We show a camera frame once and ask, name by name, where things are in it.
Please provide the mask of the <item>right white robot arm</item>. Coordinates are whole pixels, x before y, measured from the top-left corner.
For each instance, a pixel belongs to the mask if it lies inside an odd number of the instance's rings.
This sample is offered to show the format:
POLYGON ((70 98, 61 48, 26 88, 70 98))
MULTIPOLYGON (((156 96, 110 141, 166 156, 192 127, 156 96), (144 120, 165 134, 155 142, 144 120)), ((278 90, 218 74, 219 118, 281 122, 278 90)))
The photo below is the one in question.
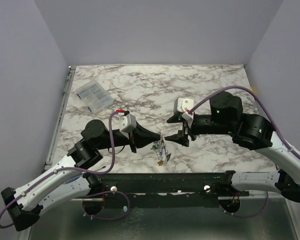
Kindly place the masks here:
POLYGON ((265 156, 279 169, 232 171, 230 178, 219 184, 224 195, 230 196, 236 191, 266 191, 300 203, 300 152, 287 143, 275 125, 261 115, 244 113, 241 98, 227 91, 212 94, 209 105, 211 113, 200 115, 192 109, 192 99, 177 98, 173 116, 167 123, 182 123, 182 129, 165 140, 188 147, 199 135, 229 135, 234 144, 265 156))

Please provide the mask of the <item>keyring bunch with keys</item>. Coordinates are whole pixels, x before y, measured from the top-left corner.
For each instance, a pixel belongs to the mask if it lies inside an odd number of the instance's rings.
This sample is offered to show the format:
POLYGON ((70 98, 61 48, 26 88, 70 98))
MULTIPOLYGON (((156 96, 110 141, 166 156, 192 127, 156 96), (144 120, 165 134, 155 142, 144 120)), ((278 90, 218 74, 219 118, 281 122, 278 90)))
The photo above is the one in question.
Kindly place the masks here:
POLYGON ((167 165, 172 154, 168 151, 164 137, 161 135, 160 140, 154 141, 151 150, 156 154, 156 162, 159 167, 167 165))

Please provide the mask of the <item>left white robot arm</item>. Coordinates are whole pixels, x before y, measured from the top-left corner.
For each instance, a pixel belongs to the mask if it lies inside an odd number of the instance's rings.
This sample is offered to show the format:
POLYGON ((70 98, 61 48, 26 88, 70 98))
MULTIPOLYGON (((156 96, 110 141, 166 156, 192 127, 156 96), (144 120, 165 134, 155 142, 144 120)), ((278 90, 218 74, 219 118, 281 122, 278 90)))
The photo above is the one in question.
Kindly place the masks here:
POLYGON ((0 212, 0 229, 4 228, 1 217, 5 212, 12 221, 8 226, 21 232, 54 205, 83 196, 96 197, 101 186, 88 178, 108 174, 114 168, 116 147, 130 146, 136 153, 161 139, 131 114, 119 120, 119 129, 113 129, 111 122, 105 125, 98 119, 89 121, 81 132, 81 140, 54 166, 21 187, 5 188, 1 192, 5 208, 0 212))

